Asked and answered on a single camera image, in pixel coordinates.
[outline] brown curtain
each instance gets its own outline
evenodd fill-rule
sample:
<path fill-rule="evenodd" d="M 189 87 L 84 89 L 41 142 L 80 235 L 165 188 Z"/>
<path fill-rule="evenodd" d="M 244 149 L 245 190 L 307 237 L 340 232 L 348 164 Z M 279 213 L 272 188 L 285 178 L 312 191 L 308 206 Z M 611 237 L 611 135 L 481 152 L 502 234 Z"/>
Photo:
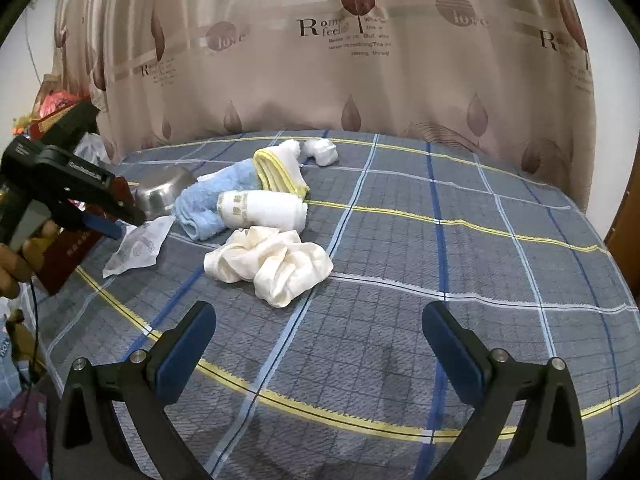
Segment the brown curtain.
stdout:
<path fill-rule="evenodd" d="M 487 152 L 588 201 L 573 0 L 58 0 L 55 41 L 116 161 L 245 131 L 381 132 Z"/>

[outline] metal bowl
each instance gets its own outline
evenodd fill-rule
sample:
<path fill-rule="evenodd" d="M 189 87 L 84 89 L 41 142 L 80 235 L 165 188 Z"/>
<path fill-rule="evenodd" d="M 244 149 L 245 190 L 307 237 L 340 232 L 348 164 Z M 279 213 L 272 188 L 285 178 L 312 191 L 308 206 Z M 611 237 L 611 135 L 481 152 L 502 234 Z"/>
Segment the metal bowl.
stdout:
<path fill-rule="evenodd" d="M 183 166 L 156 171 L 140 181 L 135 192 L 136 205 L 145 212 L 147 220 L 170 215 L 175 199 L 197 181 Z"/>

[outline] wall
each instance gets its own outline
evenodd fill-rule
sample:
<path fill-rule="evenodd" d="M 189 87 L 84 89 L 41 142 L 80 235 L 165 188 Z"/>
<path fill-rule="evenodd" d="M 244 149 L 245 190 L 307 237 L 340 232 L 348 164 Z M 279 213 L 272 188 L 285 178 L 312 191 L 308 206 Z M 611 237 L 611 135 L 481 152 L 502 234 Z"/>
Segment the wall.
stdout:
<path fill-rule="evenodd" d="M 51 72 L 55 13 L 56 0 L 35 0 L 34 9 L 24 10 L 0 47 L 0 153 L 11 141 L 14 117 L 31 112 L 38 78 Z"/>
<path fill-rule="evenodd" d="M 608 0 L 574 0 L 587 39 L 596 149 L 587 218 L 604 238 L 628 183 L 640 130 L 640 52 Z"/>

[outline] gray plaid fabric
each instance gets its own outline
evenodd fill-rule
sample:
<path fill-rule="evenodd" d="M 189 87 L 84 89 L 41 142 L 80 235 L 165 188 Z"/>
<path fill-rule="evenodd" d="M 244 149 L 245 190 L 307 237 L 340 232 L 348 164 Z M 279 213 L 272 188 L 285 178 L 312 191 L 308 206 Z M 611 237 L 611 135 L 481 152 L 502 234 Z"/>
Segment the gray plaid fabric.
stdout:
<path fill-rule="evenodd" d="M 161 147 L 118 170 L 130 181 L 177 163 L 206 174 L 289 136 L 322 134 L 340 159 L 328 168 L 305 161 L 302 238 L 331 255 L 327 280 L 273 309 L 250 283 L 202 274 L 204 254 L 229 232 L 194 244 L 176 224 L 157 265 L 103 282 L 118 247 L 104 240 L 84 274 L 42 301 L 43 344 L 61 383 L 74 358 L 121 360 L 147 325 L 162 332 L 209 301 L 218 318 L 203 355 L 209 368 L 167 413 L 215 478 L 411 479 L 437 463 L 471 413 L 420 329 L 424 305 L 446 298 L 489 348 L 566 360 L 589 478 L 599 478 L 640 418 L 640 322 L 602 242 L 557 189 L 469 152 L 345 132 Z M 514 407 L 484 474 L 500 465 L 521 412 Z M 118 414 L 142 469 L 157 476 L 128 414 Z"/>

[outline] bed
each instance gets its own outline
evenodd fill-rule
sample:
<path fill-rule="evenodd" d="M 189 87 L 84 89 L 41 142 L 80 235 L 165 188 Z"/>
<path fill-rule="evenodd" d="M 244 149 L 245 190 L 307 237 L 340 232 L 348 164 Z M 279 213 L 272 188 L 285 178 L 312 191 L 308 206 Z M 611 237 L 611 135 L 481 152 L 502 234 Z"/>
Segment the bed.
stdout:
<path fill-rule="evenodd" d="M 420 478 L 471 413 L 422 336 L 424 305 L 441 299 L 488 348 L 566 360 L 588 476 L 599 478 L 640 418 L 640 320 L 610 254 L 562 192 L 467 150 L 334 131 L 161 146 L 130 154 L 116 171 L 132 186 L 172 164 L 198 176 L 319 135 L 340 159 L 327 168 L 304 161 L 302 239 L 331 256 L 327 280 L 271 308 L 251 283 L 204 275 L 204 255 L 229 231 L 196 243 L 177 223 L 155 266 L 103 280 L 119 244 L 105 239 L 59 294 L 41 300 L 58 386 L 78 356 L 122 360 L 205 300 L 216 333 L 167 413 L 214 478 Z M 521 411 L 512 410 L 484 474 L 500 465 Z M 118 415 L 140 467 L 157 475 L 127 413 Z"/>

